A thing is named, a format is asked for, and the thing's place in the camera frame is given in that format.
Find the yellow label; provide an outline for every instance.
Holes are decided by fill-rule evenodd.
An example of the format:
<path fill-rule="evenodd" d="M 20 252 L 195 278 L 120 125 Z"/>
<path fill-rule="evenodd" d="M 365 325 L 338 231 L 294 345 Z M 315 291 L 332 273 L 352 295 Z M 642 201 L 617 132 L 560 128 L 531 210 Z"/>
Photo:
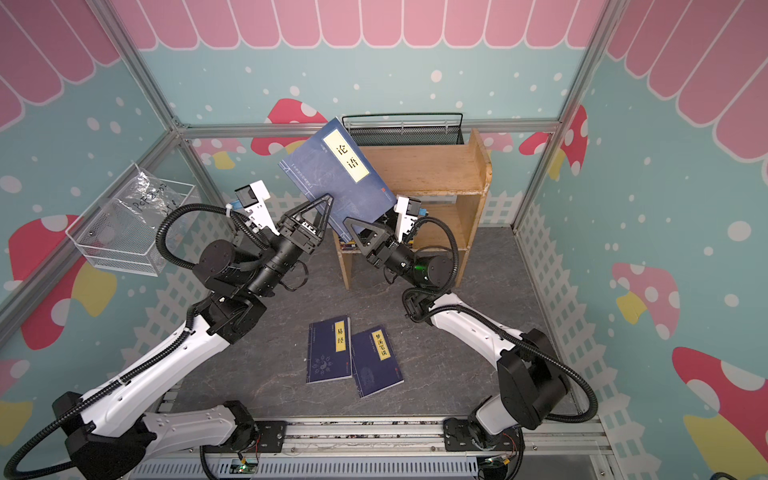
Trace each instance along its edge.
<path fill-rule="evenodd" d="M 384 334 L 382 331 L 376 330 L 374 333 L 371 333 L 371 335 L 373 335 L 373 342 L 376 344 L 376 351 L 379 352 L 379 359 L 386 360 L 392 356 L 392 354 L 389 353 L 389 347 L 384 341 Z"/>
<path fill-rule="evenodd" d="M 346 331 L 344 330 L 344 321 L 336 322 L 333 326 L 336 331 L 336 351 L 343 352 L 346 350 Z"/>
<path fill-rule="evenodd" d="M 338 130 L 334 130 L 323 138 L 328 148 L 331 149 L 336 158 L 339 159 L 346 173 L 352 177 L 355 183 L 367 177 L 370 173 L 362 161 L 357 157 L 352 148 L 346 143 L 344 137 Z"/>

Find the black wire basket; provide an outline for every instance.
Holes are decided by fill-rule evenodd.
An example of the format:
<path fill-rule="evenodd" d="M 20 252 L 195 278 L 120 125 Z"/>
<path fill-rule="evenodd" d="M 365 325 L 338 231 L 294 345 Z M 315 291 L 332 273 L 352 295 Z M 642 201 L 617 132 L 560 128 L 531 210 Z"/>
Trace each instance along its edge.
<path fill-rule="evenodd" d="M 360 147 L 378 145 L 462 145 L 460 113 L 364 114 L 341 118 Z"/>

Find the wooden bookshelf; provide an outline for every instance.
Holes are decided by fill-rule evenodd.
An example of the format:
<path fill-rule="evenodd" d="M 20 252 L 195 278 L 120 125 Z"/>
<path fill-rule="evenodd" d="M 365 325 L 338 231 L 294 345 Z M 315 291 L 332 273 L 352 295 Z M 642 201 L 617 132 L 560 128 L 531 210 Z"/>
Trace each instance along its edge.
<path fill-rule="evenodd" d="M 426 145 L 405 147 L 361 147 L 368 161 L 394 194 L 408 197 L 455 195 L 455 204 L 422 205 L 430 217 L 437 217 L 451 228 L 459 250 L 459 286 L 469 261 L 488 188 L 491 186 L 491 158 L 477 130 L 472 130 L 466 145 Z M 341 250 L 333 233 L 344 286 L 352 288 L 352 265 L 359 250 Z M 430 245 L 450 247 L 445 233 L 427 223 L 416 235 L 413 249 Z"/>

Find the white wire basket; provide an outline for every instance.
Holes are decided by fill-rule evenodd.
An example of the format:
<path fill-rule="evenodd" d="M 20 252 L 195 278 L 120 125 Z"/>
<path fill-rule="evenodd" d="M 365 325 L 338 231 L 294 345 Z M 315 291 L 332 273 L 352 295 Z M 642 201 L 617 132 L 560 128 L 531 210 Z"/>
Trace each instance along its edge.
<path fill-rule="evenodd" d="M 167 261 L 161 257 L 154 244 L 158 225 L 153 223 L 157 223 L 157 219 L 147 221 L 146 216 L 119 200 L 126 192 L 142 188 L 143 186 L 137 183 L 142 181 L 140 174 L 147 172 L 141 170 L 136 164 L 128 170 L 136 170 L 136 173 L 128 180 L 123 180 L 125 184 L 117 189 L 116 194 L 108 195 L 108 192 L 115 190 L 116 183 L 120 181 L 116 180 L 69 226 L 67 236 L 88 259 L 88 262 L 96 268 L 158 276 L 165 268 Z M 195 185 L 160 178 L 156 180 L 183 196 L 181 202 L 174 201 L 169 204 L 165 210 L 166 213 L 181 205 L 200 202 L 200 192 Z M 152 195 L 150 191 L 147 202 L 152 201 L 150 200 Z M 167 235 L 168 248 L 173 250 L 181 244 L 196 219 L 197 213 L 190 213 L 174 222 Z"/>

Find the book cover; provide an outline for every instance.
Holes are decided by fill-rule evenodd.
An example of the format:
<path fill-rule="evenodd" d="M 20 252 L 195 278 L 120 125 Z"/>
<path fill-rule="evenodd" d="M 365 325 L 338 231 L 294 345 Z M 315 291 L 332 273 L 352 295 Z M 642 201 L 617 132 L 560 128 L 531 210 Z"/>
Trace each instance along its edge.
<path fill-rule="evenodd" d="M 352 335 L 352 368 L 360 398 L 403 382 L 383 326 Z"/>
<path fill-rule="evenodd" d="M 336 118 L 285 157 L 280 168 L 307 199 L 333 195 L 328 221 L 345 242 L 352 240 L 344 227 L 347 217 L 375 222 L 396 203 L 395 195 Z"/>
<path fill-rule="evenodd" d="M 337 316 L 310 323 L 306 354 L 306 382 L 327 382 L 352 376 L 349 317 Z"/>

